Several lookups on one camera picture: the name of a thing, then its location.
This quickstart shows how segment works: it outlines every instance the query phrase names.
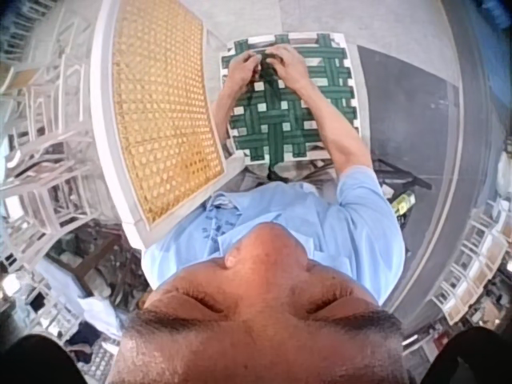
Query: hand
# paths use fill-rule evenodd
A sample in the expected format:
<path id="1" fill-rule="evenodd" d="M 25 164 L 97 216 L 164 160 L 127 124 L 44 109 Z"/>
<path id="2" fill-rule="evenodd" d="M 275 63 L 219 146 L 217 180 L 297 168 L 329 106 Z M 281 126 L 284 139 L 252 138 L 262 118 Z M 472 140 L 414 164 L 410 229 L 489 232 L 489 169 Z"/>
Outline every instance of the hand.
<path id="1" fill-rule="evenodd" d="M 297 93 L 313 83 L 307 72 L 306 62 L 299 52 L 289 44 L 277 44 L 266 50 L 266 53 L 277 56 L 268 58 L 285 85 Z"/>
<path id="2" fill-rule="evenodd" d="M 240 96 L 251 80 L 257 80 L 261 71 L 262 56 L 250 50 L 231 60 L 224 87 L 232 90 L 236 97 Z"/>

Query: gray floor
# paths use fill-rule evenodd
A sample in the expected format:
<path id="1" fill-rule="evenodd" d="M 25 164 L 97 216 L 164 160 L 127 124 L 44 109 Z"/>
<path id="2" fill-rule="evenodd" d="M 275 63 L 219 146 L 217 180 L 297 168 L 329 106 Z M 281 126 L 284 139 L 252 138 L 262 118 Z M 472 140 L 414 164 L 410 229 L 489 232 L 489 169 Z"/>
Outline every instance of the gray floor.
<path id="1" fill-rule="evenodd" d="M 341 32 L 454 84 L 458 65 L 443 8 L 435 0 L 182 0 L 224 42 L 282 31 Z"/>
<path id="2" fill-rule="evenodd" d="M 430 240 L 430 224 L 446 180 L 446 155 L 452 154 L 456 145 L 449 140 L 449 132 L 458 130 L 458 120 L 452 118 L 458 116 L 458 89 L 417 66 L 375 50 L 359 47 L 359 57 L 368 89 L 373 156 L 432 184 L 432 190 L 415 191 L 417 203 L 403 231 L 411 256 L 395 288 L 397 293 L 418 268 L 421 249 Z"/>
<path id="3" fill-rule="evenodd" d="M 415 279 L 407 295 L 394 306 L 396 315 L 407 319 L 410 330 L 427 324 L 439 315 L 439 310 L 432 301 L 418 303 L 418 300 L 430 296 L 429 287 L 436 285 L 432 280 L 442 276 L 446 264 L 453 259 L 454 250 L 472 209 L 495 196 L 496 161 L 503 148 L 502 138 L 507 129 L 500 123 L 500 113 L 496 111 L 492 101 L 489 72 L 493 69 L 484 66 L 485 51 L 478 46 L 475 37 L 477 30 L 468 17 L 474 4 L 463 0 L 442 2 L 457 42 L 461 68 L 465 106 L 462 110 L 463 124 L 459 136 L 461 150 L 455 171 L 457 178 L 452 184 L 453 194 L 447 204 L 449 209 L 446 220 L 435 223 L 438 236 L 432 242 L 430 256 L 423 259 L 425 262 L 422 273 Z"/>

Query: nose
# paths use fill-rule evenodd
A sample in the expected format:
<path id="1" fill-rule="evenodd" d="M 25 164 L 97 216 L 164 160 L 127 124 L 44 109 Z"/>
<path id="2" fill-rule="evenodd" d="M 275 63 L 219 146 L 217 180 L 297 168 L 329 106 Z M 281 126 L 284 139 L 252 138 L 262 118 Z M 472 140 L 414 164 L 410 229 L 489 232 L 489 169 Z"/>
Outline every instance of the nose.
<path id="1" fill-rule="evenodd" d="M 242 238 L 226 255 L 225 264 L 252 282 L 291 282 L 306 271 L 307 252 L 285 227 L 267 222 Z"/>

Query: forehead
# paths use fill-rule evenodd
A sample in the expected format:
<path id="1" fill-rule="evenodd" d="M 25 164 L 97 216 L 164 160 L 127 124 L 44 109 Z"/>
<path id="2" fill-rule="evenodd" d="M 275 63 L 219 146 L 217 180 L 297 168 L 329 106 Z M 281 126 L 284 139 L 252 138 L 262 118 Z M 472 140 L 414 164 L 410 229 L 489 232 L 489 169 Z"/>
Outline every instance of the forehead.
<path id="1" fill-rule="evenodd" d="M 256 378 L 264 373 L 267 378 L 286 378 L 282 382 L 291 378 L 301 382 L 347 371 L 364 372 L 382 345 L 382 339 L 372 333 L 343 333 L 308 322 L 267 329 L 224 322 L 179 334 L 159 330 L 142 339 L 130 333 L 130 338 L 144 345 L 145 358 L 159 366 L 172 366 L 189 380 L 201 380 L 203 375 L 221 380 L 229 373 L 231 382 L 236 377 L 247 382 L 248 374 Z"/>

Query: finger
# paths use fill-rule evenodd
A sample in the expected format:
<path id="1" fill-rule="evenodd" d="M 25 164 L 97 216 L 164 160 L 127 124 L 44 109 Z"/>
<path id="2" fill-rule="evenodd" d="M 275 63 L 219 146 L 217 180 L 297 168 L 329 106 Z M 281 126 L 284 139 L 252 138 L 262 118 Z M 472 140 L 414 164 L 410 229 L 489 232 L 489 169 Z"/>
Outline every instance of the finger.
<path id="1" fill-rule="evenodd" d="M 247 65 L 250 66 L 251 68 L 256 68 L 256 66 L 259 65 L 260 61 L 262 60 L 262 56 L 260 54 L 254 54 L 253 52 L 253 55 L 254 56 L 251 56 L 248 60 L 247 60 Z"/>
<path id="2" fill-rule="evenodd" d="M 290 44 L 279 44 L 279 46 L 290 53 L 295 52 L 295 48 L 293 48 Z"/>
<path id="3" fill-rule="evenodd" d="M 281 64 L 281 62 L 279 60 L 277 60 L 276 58 L 268 58 L 266 60 L 266 62 L 268 62 L 269 64 L 272 65 L 273 68 L 275 68 L 275 70 L 279 73 L 281 70 L 284 70 L 284 66 Z"/>
<path id="4" fill-rule="evenodd" d="M 234 60 L 236 60 L 237 62 L 246 62 L 252 56 L 254 56 L 254 52 L 251 50 L 246 50 L 245 52 L 242 52 L 240 55 L 234 58 Z"/>
<path id="5" fill-rule="evenodd" d="M 258 81 L 259 80 L 259 75 L 260 73 L 262 72 L 262 66 L 260 66 L 259 64 L 256 66 L 256 68 L 254 68 L 254 71 L 253 71 L 253 79 L 255 81 Z"/>
<path id="6" fill-rule="evenodd" d="M 277 44 L 276 46 L 272 46 L 269 49 L 266 50 L 268 54 L 276 54 L 279 56 L 282 60 L 289 61 L 291 59 L 291 53 L 288 52 L 282 44 Z"/>

